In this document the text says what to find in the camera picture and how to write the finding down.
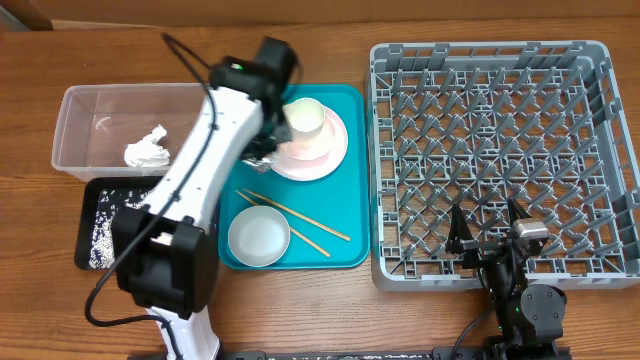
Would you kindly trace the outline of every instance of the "plastic dish rack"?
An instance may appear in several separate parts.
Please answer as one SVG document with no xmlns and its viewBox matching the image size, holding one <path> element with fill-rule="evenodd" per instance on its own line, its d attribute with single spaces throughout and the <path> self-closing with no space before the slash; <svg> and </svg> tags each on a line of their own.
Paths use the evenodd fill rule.
<svg viewBox="0 0 640 360">
<path fill-rule="evenodd" d="M 449 210 L 460 203 L 485 241 L 508 229 L 509 196 L 550 230 L 542 255 L 526 263 L 532 282 L 593 289 L 640 281 L 640 176 L 603 44 L 380 44 L 370 69 L 378 287 L 480 287 L 444 251 Z M 403 260 L 412 243 L 417 250 Z"/>
</svg>

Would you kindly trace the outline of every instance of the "saucer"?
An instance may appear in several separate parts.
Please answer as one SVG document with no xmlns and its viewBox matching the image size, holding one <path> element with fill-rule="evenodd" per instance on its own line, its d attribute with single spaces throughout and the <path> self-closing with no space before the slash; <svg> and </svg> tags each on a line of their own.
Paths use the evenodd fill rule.
<svg viewBox="0 0 640 360">
<path fill-rule="evenodd" d="M 349 137 L 342 119 L 330 108 L 325 107 L 326 122 L 331 122 L 334 131 L 329 151 L 313 160 L 299 160 L 286 153 L 276 152 L 271 166 L 277 174 L 295 181 L 312 181 L 332 173 L 347 154 Z"/>
</svg>

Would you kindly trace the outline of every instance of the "chopsticks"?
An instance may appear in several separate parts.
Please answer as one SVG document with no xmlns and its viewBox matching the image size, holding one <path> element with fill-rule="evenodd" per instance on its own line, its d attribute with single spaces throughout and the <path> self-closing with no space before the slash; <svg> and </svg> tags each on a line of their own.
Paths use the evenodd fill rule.
<svg viewBox="0 0 640 360">
<path fill-rule="evenodd" d="M 238 193 L 238 195 L 242 196 L 245 200 L 250 202 L 251 205 L 254 205 L 254 206 L 258 206 L 259 205 L 257 202 L 253 201 L 247 195 L 241 193 L 240 191 L 236 190 L 236 193 Z M 320 246 L 318 246 L 318 244 L 316 244 L 313 241 L 309 240 L 306 236 L 300 234 L 300 232 L 298 232 L 298 230 L 292 228 L 291 226 L 289 226 L 289 230 L 291 230 L 292 233 L 297 235 L 304 242 L 306 242 L 307 244 L 311 245 L 314 249 L 318 250 L 322 255 L 324 255 L 326 257 L 331 257 L 331 255 L 325 249 L 321 248 Z"/>
<path fill-rule="evenodd" d="M 271 204 L 273 206 L 277 206 L 280 209 L 288 212 L 289 214 L 291 214 L 293 216 L 297 216 L 298 218 L 308 222 L 309 224 L 315 225 L 315 226 L 319 227 L 320 229 L 322 229 L 322 230 L 324 230 L 324 231 L 326 231 L 326 232 L 328 232 L 330 234 L 333 234 L 333 235 L 335 235 L 335 236 L 337 236 L 337 237 L 339 237 L 339 238 L 341 238 L 341 239 L 343 239 L 345 241 L 351 241 L 351 238 L 348 237 L 347 235 L 345 235 L 345 234 L 343 234 L 343 233 L 341 233 L 339 231 L 333 230 L 332 228 L 330 228 L 328 226 L 322 225 L 319 222 L 317 222 L 317 221 L 315 221 L 315 220 L 313 220 L 311 218 L 308 218 L 308 217 L 300 214 L 299 212 L 297 212 L 295 210 L 289 209 L 288 207 L 286 207 L 286 206 L 284 206 L 282 204 L 278 204 L 277 202 L 275 202 L 275 201 L 273 201 L 271 199 L 268 199 L 268 198 L 266 198 L 266 197 L 264 197 L 264 196 L 262 196 L 260 194 L 256 194 L 256 193 L 254 193 L 253 191 L 251 191 L 249 189 L 242 189 L 242 190 L 244 190 L 245 192 L 248 192 L 249 194 L 251 194 L 251 195 L 253 195 L 253 196 L 255 196 L 255 197 L 259 198 L 259 199 L 262 199 L 262 200 L 268 202 L 269 204 Z"/>
</svg>

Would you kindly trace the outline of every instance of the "teal tray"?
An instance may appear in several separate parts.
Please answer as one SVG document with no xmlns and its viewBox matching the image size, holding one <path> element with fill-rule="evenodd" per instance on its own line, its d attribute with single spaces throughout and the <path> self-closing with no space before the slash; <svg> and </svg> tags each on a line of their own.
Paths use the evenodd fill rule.
<svg viewBox="0 0 640 360">
<path fill-rule="evenodd" d="M 362 96 L 348 85 L 299 85 L 295 100 L 310 97 L 320 101 L 340 116 L 347 128 L 349 146 L 340 166 L 328 176 L 310 182 L 298 182 L 268 171 L 259 174 L 238 162 L 220 198 L 218 253 L 222 261 L 234 269 L 254 269 L 238 262 L 229 250 L 228 232 L 231 221 L 251 206 L 235 193 L 247 188 L 266 196 L 321 224 L 351 237 L 347 242 L 304 220 L 281 211 L 289 225 L 331 254 L 327 258 L 294 234 L 287 252 L 274 264 L 260 269 L 327 269 L 360 265 L 369 253 L 369 198 L 367 173 L 367 141 Z M 264 201 L 253 198 L 258 204 Z"/>
</svg>

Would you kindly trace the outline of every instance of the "white tissue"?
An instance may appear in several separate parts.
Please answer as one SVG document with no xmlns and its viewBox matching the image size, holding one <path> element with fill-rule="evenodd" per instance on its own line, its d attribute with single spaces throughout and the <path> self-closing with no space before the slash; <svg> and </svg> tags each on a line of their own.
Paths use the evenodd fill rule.
<svg viewBox="0 0 640 360">
<path fill-rule="evenodd" d="M 124 150 L 124 162 L 131 167 L 154 167 L 169 165 L 169 151 L 158 145 L 158 141 L 167 135 L 162 125 L 158 125 L 151 134 L 135 144 L 127 145 Z"/>
</svg>

